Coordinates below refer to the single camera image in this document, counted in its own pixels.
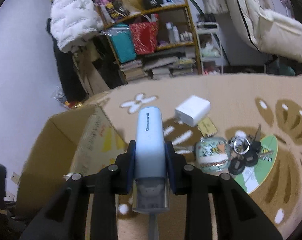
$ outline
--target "wall outlet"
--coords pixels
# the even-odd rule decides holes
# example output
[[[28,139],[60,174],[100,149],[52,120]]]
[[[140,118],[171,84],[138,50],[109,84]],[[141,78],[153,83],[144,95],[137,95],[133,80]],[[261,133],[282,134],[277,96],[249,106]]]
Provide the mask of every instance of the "wall outlet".
[[[11,176],[11,180],[15,183],[15,184],[19,184],[20,182],[20,176],[18,174],[16,174],[15,172],[12,173]]]
[[[5,193],[5,198],[6,198],[6,200],[13,201],[14,200],[14,195],[11,192],[7,191]]]

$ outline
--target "small bottle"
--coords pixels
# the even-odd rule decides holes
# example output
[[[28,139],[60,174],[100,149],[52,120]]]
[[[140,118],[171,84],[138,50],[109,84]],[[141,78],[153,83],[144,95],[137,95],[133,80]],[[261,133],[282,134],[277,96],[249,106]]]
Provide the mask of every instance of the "small bottle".
[[[185,41],[189,41],[189,40],[190,40],[189,34],[188,34],[187,32],[184,32],[184,33],[183,33],[183,36],[184,36],[184,40],[185,40]]]
[[[166,23],[167,33],[171,44],[175,43],[174,32],[171,23]]]
[[[176,43],[180,42],[179,30],[177,29],[176,26],[173,26],[173,33],[174,33],[175,42]]]
[[[193,41],[193,34],[192,33],[188,33],[190,41]]]

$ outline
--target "white puffer jacket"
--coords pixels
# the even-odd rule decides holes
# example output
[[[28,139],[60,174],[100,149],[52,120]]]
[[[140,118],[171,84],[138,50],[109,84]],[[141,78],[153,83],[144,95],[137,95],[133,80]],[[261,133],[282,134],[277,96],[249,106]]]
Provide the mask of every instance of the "white puffer jacket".
[[[76,51],[102,27],[91,0],[53,0],[50,31],[62,52]]]

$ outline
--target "rug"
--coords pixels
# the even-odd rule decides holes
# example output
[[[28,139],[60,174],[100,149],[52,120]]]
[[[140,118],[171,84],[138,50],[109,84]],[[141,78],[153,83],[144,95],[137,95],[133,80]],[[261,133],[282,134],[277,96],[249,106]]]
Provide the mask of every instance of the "rug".
[[[277,158],[266,179],[250,196],[286,239],[302,220],[302,76],[262,74],[193,76],[146,81],[118,87],[89,103],[103,109],[125,142],[135,140],[138,112],[157,106],[162,112],[166,140],[187,147],[201,138],[197,128],[174,120],[174,108],[191,95],[211,102],[208,114],[218,129],[216,136],[230,139],[236,131],[254,135],[259,124],[262,137],[274,135]],[[193,154],[182,151],[187,161]],[[147,216],[131,211],[130,196],[121,196],[127,212],[118,217],[119,239],[147,239]],[[170,196],[170,212],[158,216],[162,239],[183,239],[185,196]]]

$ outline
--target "book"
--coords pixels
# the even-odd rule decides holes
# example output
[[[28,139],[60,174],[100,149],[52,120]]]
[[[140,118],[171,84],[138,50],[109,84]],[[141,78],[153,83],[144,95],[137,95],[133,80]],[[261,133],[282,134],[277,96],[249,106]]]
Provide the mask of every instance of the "book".
[[[178,61],[172,64],[171,68],[174,69],[186,69],[186,68],[193,68],[194,67],[194,60],[190,58],[179,58]]]
[[[156,74],[153,75],[153,79],[154,80],[160,80],[160,79],[164,79],[164,78],[170,78],[170,74]]]
[[[137,84],[137,83],[140,83],[142,81],[147,81],[148,80],[148,77],[142,77],[142,78],[137,78],[137,79],[132,79],[132,80],[127,80],[127,83],[128,84]]]
[[[132,68],[136,68],[136,67],[142,67],[142,61],[141,60],[133,60],[133,61],[130,61],[128,63],[125,63],[125,64],[122,64],[120,65],[120,69],[122,71],[127,71],[127,70],[130,70]]]
[[[186,68],[186,69],[174,69],[172,71],[172,76],[182,76],[182,75],[190,75],[193,74],[193,68]]]
[[[126,79],[133,79],[137,77],[144,77],[146,76],[145,72],[141,68],[134,68],[128,71],[123,72]]]
[[[170,74],[170,69],[169,67],[171,65],[167,65],[165,67],[157,67],[157,68],[154,68],[152,69],[152,73],[153,75],[161,75],[161,74]]]
[[[157,67],[166,66],[166,65],[172,64],[173,62],[176,62],[178,60],[179,60],[178,57],[159,58],[159,59],[152,60],[152,61],[145,63],[143,65],[143,70],[146,71],[146,70],[154,69]]]

